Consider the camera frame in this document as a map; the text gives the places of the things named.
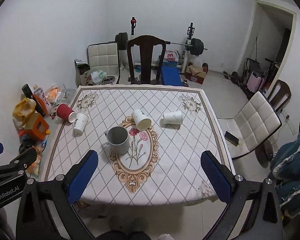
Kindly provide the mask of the grey ceramic mug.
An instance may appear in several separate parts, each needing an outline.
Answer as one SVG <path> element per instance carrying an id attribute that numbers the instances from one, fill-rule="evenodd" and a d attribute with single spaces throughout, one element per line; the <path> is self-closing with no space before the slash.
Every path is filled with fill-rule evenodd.
<path id="1" fill-rule="evenodd" d="M 117 155 L 125 155 L 129 151 L 129 134 L 124 127 L 112 127 L 106 130 L 104 135 Z"/>

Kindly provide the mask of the white padded chair right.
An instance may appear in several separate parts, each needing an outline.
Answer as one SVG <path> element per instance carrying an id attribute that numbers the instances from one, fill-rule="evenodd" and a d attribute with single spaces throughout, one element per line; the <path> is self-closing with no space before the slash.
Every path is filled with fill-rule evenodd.
<path id="1" fill-rule="evenodd" d="M 218 121 L 224 134 L 230 133 L 238 139 L 238 145 L 226 142 L 233 160 L 256 150 L 282 125 L 270 102 L 260 92 L 256 92 L 233 118 Z"/>

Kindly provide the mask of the yellow plastic bag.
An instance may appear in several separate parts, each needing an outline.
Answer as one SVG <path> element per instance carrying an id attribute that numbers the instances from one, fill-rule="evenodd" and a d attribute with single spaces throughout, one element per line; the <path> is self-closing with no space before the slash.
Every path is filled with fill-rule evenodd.
<path id="1" fill-rule="evenodd" d="M 17 129 L 21 129 L 25 126 L 30 116 L 35 113 L 36 106 L 36 102 L 29 98 L 23 98 L 23 100 L 15 106 L 12 119 Z"/>

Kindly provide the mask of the white paper cup left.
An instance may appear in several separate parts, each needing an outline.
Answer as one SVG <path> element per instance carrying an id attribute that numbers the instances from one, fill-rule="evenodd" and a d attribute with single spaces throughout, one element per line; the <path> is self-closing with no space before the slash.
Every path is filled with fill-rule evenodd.
<path id="1" fill-rule="evenodd" d="M 73 127 L 74 135 L 81 135 L 88 123 L 89 117 L 85 113 L 77 113 Z"/>

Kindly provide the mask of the cardboard box on floor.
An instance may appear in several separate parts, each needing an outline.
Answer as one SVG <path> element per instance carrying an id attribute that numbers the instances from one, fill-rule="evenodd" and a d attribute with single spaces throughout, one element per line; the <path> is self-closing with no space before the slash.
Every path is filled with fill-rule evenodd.
<path id="1" fill-rule="evenodd" d="M 189 62 L 185 70 L 185 78 L 202 85 L 208 70 L 209 66 L 207 63 L 203 63 L 201 66 L 195 66 Z"/>

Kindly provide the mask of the blue denim clothing pile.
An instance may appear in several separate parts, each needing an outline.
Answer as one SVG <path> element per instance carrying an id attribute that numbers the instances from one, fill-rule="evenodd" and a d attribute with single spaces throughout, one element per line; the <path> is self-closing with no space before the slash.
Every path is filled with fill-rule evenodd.
<path id="1" fill-rule="evenodd" d="M 289 218 L 300 215 L 300 127 L 297 139 L 277 150 L 270 170 L 282 212 Z"/>

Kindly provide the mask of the dark wooden chair right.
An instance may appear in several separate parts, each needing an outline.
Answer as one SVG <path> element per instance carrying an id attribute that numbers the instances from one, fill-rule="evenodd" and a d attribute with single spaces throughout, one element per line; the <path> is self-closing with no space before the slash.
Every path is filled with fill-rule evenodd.
<path id="1" fill-rule="evenodd" d="M 283 107 L 289 102 L 292 96 L 290 87 L 285 81 L 277 80 L 274 87 L 269 93 L 267 100 L 272 105 L 277 114 L 283 109 Z"/>

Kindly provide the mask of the floral patterned tablecloth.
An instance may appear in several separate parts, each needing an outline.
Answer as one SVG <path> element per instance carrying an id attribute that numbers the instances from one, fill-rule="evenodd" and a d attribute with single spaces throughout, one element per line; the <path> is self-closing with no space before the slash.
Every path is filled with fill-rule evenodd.
<path id="1" fill-rule="evenodd" d="M 45 180 L 66 173 L 89 150 L 98 153 L 95 170 L 82 200 L 89 204 L 164 205 L 213 199 L 215 192 L 201 168 L 209 150 L 232 170 L 226 142 L 211 104 L 202 89 L 173 86 L 81 86 L 70 104 L 85 113 L 81 135 L 73 125 L 59 124 L 41 172 Z M 132 117 L 140 109 L 152 121 L 140 131 Z M 163 114 L 181 111 L 182 125 L 164 124 Z M 129 151 L 117 155 L 104 135 L 115 126 L 129 134 Z"/>

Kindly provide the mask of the silver gift bag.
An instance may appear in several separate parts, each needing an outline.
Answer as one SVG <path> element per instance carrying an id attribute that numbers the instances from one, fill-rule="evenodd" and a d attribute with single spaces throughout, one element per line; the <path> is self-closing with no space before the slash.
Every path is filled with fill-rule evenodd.
<path id="1" fill-rule="evenodd" d="M 76 69 L 76 82 L 81 86 L 92 85 L 91 69 L 89 64 L 82 60 L 74 59 Z"/>

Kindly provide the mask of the dark wooden chair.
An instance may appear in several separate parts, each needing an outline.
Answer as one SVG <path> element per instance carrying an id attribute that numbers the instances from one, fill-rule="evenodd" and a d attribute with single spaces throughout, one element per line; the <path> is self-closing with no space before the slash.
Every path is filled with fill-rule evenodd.
<path id="1" fill-rule="evenodd" d="M 162 46 L 160 60 L 157 67 L 155 79 L 151 79 L 152 70 L 152 56 L 153 48 L 155 46 Z M 141 74 L 139 81 L 134 74 L 134 63 L 132 59 L 132 47 L 139 46 L 140 61 L 141 61 Z M 127 57 L 130 71 L 130 84 L 131 85 L 160 85 L 161 68 L 164 61 L 166 51 L 166 42 L 160 38 L 152 35 L 141 35 L 127 42 Z"/>
<path id="2" fill-rule="evenodd" d="M 267 100 L 272 105 L 277 114 L 283 109 L 283 107 L 289 102 L 292 96 L 290 87 L 285 81 L 277 80 L 274 87 L 269 93 Z"/>

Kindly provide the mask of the white paper cup far right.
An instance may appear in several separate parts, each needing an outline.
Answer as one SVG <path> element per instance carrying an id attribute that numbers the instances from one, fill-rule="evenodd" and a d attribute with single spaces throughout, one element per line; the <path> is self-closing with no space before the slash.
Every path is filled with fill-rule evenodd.
<path id="1" fill-rule="evenodd" d="M 181 111 L 164 113 L 163 120 L 166 125 L 182 125 L 183 113 Z"/>

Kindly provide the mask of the cream padded chair back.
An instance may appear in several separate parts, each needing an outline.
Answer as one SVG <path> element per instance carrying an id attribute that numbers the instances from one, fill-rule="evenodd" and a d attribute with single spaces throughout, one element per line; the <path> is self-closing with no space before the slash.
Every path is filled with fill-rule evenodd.
<path id="1" fill-rule="evenodd" d="M 117 42 L 90 44 L 87 47 L 87 60 L 95 84 L 105 77 L 113 76 L 112 84 L 119 83 L 119 48 Z"/>

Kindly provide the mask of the orange box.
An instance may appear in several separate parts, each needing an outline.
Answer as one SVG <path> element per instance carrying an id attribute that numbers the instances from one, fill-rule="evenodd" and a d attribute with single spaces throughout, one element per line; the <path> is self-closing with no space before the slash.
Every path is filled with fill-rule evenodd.
<path id="1" fill-rule="evenodd" d="M 24 131 L 33 140 L 43 141 L 49 124 L 39 113 L 33 113 L 27 120 Z"/>

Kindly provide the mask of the black phone on chair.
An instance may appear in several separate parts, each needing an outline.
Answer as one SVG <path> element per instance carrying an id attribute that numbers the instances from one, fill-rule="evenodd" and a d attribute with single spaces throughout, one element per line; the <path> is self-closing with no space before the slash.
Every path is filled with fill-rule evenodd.
<path id="1" fill-rule="evenodd" d="M 239 139 L 235 137 L 233 134 L 231 134 L 230 132 L 226 131 L 224 137 L 228 142 L 230 142 L 234 146 L 239 145 Z"/>

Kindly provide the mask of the blue weight bench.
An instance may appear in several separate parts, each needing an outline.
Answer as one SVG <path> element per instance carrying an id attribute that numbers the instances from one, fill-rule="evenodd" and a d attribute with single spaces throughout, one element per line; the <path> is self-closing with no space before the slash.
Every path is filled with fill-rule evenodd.
<path id="1" fill-rule="evenodd" d="M 166 86 L 182 86 L 182 81 L 177 67 L 162 66 L 161 79 Z"/>

